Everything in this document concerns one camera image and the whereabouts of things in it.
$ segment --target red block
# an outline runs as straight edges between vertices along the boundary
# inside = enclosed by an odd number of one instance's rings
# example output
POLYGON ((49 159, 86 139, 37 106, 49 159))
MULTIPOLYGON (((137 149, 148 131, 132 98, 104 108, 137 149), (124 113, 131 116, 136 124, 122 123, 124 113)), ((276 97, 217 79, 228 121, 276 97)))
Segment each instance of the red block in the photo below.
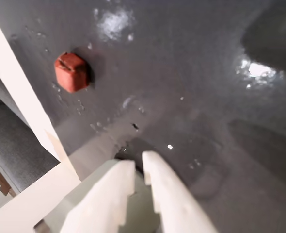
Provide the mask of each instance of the red block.
POLYGON ((55 61, 58 84, 67 92, 74 93, 88 86, 86 62, 73 53, 64 53, 55 61))

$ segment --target red cube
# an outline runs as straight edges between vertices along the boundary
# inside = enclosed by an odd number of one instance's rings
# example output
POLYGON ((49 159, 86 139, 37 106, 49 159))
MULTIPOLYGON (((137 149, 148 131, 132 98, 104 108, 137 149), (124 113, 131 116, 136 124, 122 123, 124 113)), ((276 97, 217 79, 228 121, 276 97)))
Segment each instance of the red cube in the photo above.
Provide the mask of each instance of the red cube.
POLYGON ((58 84, 67 92, 74 93, 88 86, 86 62, 73 53, 64 53, 55 61, 58 84))

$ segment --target wet surface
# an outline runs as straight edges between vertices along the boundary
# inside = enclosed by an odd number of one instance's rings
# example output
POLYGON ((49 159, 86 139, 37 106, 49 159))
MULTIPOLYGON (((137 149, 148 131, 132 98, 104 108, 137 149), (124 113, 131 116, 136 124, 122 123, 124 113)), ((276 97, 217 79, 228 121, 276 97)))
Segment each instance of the wet surface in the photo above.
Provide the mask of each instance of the wet surface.
POLYGON ((220 232, 286 232, 286 1, 3 0, 0 26, 81 177, 156 150, 220 232), (72 95, 64 51, 95 75, 72 95))

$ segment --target small hole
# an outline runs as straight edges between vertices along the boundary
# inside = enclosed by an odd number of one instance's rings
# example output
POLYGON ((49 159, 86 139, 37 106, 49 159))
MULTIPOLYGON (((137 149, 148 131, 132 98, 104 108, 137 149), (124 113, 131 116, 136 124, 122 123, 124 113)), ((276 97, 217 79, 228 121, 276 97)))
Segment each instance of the small hole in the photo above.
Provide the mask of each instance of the small hole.
POLYGON ((133 126, 133 128, 135 128, 136 129, 136 131, 138 131, 139 130, 139 126, 137 126, 137 124, 132 124, 132 126, 133 126))

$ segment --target gray cushion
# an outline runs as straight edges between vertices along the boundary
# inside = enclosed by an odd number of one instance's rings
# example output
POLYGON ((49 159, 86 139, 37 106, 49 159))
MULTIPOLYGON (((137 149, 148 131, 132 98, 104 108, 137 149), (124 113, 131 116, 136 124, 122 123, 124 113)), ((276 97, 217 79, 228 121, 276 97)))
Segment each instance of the gray cushion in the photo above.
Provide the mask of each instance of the gray cushion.
POLYGON ((23 191, 59 162, 7 106, 0 106, 0 171, 15 191, 23 191))

